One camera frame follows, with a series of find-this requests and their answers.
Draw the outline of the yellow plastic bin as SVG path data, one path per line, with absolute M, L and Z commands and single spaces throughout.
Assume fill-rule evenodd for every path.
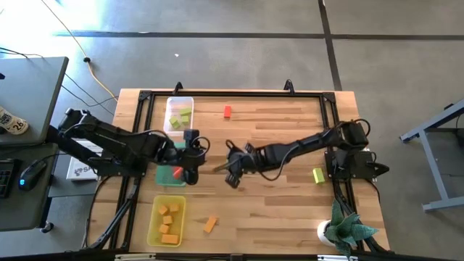
M 164 224 L 162 218 L 165 215 L 161 215 L 158 212 L 158 209 L 161 205 L 166 205 L 168 208 L 170 204 L 179 204 L 180 209 L 178 212 L 170 212 L 167 215 L 173 217 L 173 223 L 169 224 L 170 229 L 166 234 L 174 234 L 179 236 L 178 244 L 163 244 L 161 238 L 163 233 L 159 232 L 160 226 Z M 178 247 L 181 244 L 183 236 L 183 227 L 184 227 L 184 217 L 186 213 L 186 198 L 183 196 L 176 195 L 158 195 L 155 196 L 153 205 L 151 219 L 149 223 L 149 230 L 147 234 L 147 244 L 151 247 Z

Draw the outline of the grey desk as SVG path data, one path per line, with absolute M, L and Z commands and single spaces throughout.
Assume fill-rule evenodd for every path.
M 21 135 L 0 134 L 0 146 L 45 141 L 68 62 L 67 57 L 0 59 L 0 107 L 28 123 Z

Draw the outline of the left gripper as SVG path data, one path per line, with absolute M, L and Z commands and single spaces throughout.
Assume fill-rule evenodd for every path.
M 177 149 L 173 165 L 183 167 L 183 181 L 188 185 L 196 185 L 199 180 L 198 168 L 205 164 L 207 147 L 193 146 L 187 148 L 185 144 L 175 143 Z

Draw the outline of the white printed box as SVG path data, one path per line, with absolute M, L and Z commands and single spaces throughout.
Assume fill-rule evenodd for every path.
M 103 149 L 90 141 L 79 140 L 78 143 L 92 152 L 102 155 Z M 67 171 L 67 180 L 70 181 L 90 181 L 98 180 L 97 174 L 86 164 L 78 159 L 71 157 L 70 164 Z

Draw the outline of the black computer mouse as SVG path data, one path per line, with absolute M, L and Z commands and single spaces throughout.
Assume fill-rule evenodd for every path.
M 36 160 L 25 168 L 20 174 L 18 189 L 21 191 L 32 190 L 37 185 L 46 166 L 47 164 L 44 160 Z

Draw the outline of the clear plastic bin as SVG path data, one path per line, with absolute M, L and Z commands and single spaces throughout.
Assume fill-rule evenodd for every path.
M 192 113 L 189 115 L 191 117 L 190 124 L 184 125 L 181 122 L 180 110 L 186 107 L 192 108 Z M 171 117 L 177 117 L 181 124 L 179 129 L 173 129 L 170 125 L 169 119 Z M 171 96 L 167 98 L 166 109 L 165 109 L 165 119 L 163 130 L 166 134 L 170 136 L 182 136 L 185 129 L 192 129 L 194 121 L 194 99 L 191 96 Z

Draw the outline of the dark desk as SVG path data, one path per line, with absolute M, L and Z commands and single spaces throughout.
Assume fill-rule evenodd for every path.
M 59 150 L 54 144 L 0 149 L 0 160 L 14 159 L 19 162 L 9 196 L 0 199 L 0 232 L 38 228 L 42 233 L 48 233 L 54 228 L 47 217 L 51 205 L 51 178 L 58 155 Z M 41 178 L 32 190 L 19 190 L 21 172 L 36 160 L 44 160 L 47 164 Z

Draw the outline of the teal plastic bin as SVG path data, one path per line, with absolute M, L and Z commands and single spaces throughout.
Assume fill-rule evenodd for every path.
M 155 173 L 155 183 L 161 186 L 181 187 L 186 182 L 179 177 L 175 177 L 175 172 L 179 169 L 176 166 L 158 165 Z

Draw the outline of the black aluminium table frame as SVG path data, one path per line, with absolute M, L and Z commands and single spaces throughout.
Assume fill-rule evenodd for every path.
M 323 151 L 293 159 L 282 172 L 271 172 L 268 181 L 247 175 L 238 188 L 231 188 L 222 173 L 212 171 L 225 162 L 230 139 L 237 146 L 252 143 L 288 143 L 317 133 L 335 119 L 353 120 L 359 112 L 351 91 L 322 93 L 300 91 L 189 91 L 194 99 L 194 127 L 211 143 L 207 161 L 195 186 L 163 187 L 155 183 L 151 165 L 141 182 L 133 219 L 129 251 L 183 259 L 216 257 L 226 261 L 278 256 L 289 260 L 333 254 L 320 242 L 318 224 L 331 216 L 334 198 L 330 183 L 316 184 L 312 170 L 324 167 Z M 223 117 L 224 106 L 231 117 Z M 181 244 L 149 246 L 147 234 L 152 203 L 160 194 L 186 198 Z M 209 216 L 217 217 L 211 233 L 204 232 Z

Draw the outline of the black keyboard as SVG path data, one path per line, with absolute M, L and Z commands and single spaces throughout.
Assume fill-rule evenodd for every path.
M 0 159 L 0 199 L 9 196 L 18 165 L 17 159 Z

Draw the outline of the grey metal stand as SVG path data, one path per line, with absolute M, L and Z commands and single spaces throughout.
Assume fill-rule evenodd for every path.
M 408 143 L 419 138 L 430 166 L 440 199 L 422 206 L 424 212 L 464 207 L 464 196 L 451 197 L 442 179 L 441 167 L 464 172 L 464 127 L 445 128 L 451 120 L 456 123 L 464 119 L 464 99 L 447 105 L 442 112 L 419 126 L 402 134 L 399 139 Z

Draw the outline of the white plant pot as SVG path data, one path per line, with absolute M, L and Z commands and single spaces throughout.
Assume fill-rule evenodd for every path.
M 329 246 L 329 247 L 334 247 L 335 244 L 329 239 L 327 239 L 325 236 L 326 229 L 327 227 L 329 227 L 330 222 L 331 222 L 330 220 L 324 220 L 323 222 L 319 223 L 318 228 L 317 228 L 317 235 L 322 244 Z

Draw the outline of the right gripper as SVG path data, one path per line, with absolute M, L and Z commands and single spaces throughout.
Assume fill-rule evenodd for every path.
M 230 172 L 225 177 L 225 182 L 231 188 L 238 188 L 241 182 L 241 177 L 245 173 L 261 173 L 262 169 L 258 165 L 257 155 L 252 152 L 246 152 L 237 146 L 230 148 L 230 162 L 219 165 L 212 169 L 213 172 L 228 170 Z

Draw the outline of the white printed item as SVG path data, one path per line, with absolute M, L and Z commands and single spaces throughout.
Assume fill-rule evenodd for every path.
M 14 116 L 11 112 L 0 106 L 0 127 L 12 135 L 21 135 L 28 129 L 29 125 L 26 120 Z

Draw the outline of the green snake plant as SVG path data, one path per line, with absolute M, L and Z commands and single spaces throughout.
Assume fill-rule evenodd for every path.
M 331 207 L 330 225 L 327 227 L 325 236 L 335 244 L 336 250 L 347 259 L 351 257 L 352 245 L 357 241 L 370 238 L 378 230 L 358 223 L 360 216 L 352 213 L 344 216 L 341 206 L 335 199 Z

